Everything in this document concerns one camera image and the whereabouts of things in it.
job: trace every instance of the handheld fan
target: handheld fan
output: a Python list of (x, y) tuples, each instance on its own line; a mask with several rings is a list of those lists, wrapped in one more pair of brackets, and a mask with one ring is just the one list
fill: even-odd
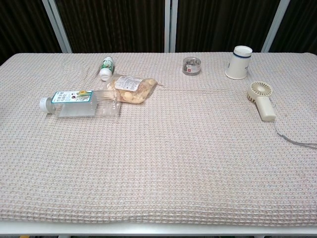
[(276, 118), (269, 96), (272, 95), (272, 87), (264, 82), (253, 82), (248, 90), (248, 99), (257, 104), (261, 119), (273, 121)]

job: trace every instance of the white table frame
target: white table frame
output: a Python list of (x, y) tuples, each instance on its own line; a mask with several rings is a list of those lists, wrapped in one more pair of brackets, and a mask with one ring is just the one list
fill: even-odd
[(316, 236), (316, 226), (264, 227), (115, 222), (105, 224), (0, 221), (0, 236)]

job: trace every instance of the dark curtain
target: dark curtain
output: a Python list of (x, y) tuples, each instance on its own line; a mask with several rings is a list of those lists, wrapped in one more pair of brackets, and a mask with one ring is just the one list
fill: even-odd
[(177, 52), (260, 52), (279, 0), (179, 0)]
[(164, 0), (56, 4), (74, 53), (164, 51)]
[(291, 0), (270, 52), (317, 55), (317, 0)]
[(0, 64), (16, 53), (60, 53), (41, 0), (0, 1)]

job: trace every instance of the fan handle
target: fan handle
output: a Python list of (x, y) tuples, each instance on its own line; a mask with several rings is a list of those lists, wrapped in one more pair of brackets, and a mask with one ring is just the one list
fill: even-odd
[(256, 104), (263, 121), (275, 120), (276, 114), (268, 97), (257, 97)]

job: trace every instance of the bottle label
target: bottle label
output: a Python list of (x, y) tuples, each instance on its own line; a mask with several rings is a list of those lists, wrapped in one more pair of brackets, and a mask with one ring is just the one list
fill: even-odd
[(111, 72), (113, 72), (113, 61), (106, 58), (104, 61), (103, 61), (103, 65), (101, 65), (101, 69), (102, 68), (108, 68)]
[(56, 92), (52, 103), (85, 103), (91, 100), (92, 91)]
[(114, 88), (135, 92), (138, 90), (138, 87), (141, 82), (142, 80), (139, 78), (135, 78), (131, 76), (121, 76), (115, 82)]
[(186, 66), (186, 72), (197, 73), (198, 71), (200, 71), (200, 65), (197, 65), (197, 66), (187, 65)]

